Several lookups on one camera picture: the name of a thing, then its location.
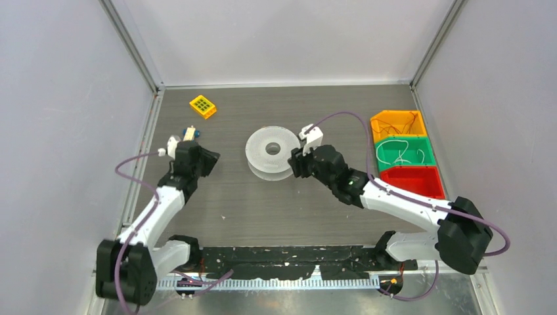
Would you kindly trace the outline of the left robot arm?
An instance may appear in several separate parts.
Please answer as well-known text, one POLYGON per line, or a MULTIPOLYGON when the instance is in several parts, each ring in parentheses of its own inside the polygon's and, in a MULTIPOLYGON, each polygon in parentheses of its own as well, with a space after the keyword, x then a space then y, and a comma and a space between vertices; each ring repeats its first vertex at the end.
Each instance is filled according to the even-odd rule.
POLYGON ((159 249, 155 245, 198 188, 199 178, 212 172, 221 155, 195 140, 174 136, 155 155, 170 158, 169 169, 156 186, 115 169, 117 175, 145 186, 153 196, 126 230, 97 247, 95 293, 120 302, 123 308, 147 305, 160 278, 178 266, 195 271, 202 261, 195 238, 174 236, 159 249))

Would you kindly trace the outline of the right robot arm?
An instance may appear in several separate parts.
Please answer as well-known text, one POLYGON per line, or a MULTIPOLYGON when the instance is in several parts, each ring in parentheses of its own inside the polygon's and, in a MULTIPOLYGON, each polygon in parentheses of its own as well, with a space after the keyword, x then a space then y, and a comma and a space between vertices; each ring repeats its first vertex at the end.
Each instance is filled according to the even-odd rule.
POLYGON ((309 153, 294 148, 288 159, 295 177, 313 177, 342 203, 380 211, 422 229, 404 233, 387 231, 375 245, 375 261, 392 269, 409 260, 437 260, 453 270, 472 275, 484 258, 493 232, 472 201, 421 196, 391 186, 350 168, 331 145, 309 153))

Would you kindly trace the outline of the translucent white spool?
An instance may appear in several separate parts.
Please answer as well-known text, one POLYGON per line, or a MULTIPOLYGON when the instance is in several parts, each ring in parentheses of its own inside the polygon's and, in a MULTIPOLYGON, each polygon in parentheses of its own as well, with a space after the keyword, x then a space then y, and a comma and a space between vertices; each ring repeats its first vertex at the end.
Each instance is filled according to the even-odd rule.
POLYGON ((246 142, 248 167, 260 179, 284 180, 293 174, 288 159, 291 157, 291 151, 299 147, 297 136, 284 127, 260 128, 246 142))

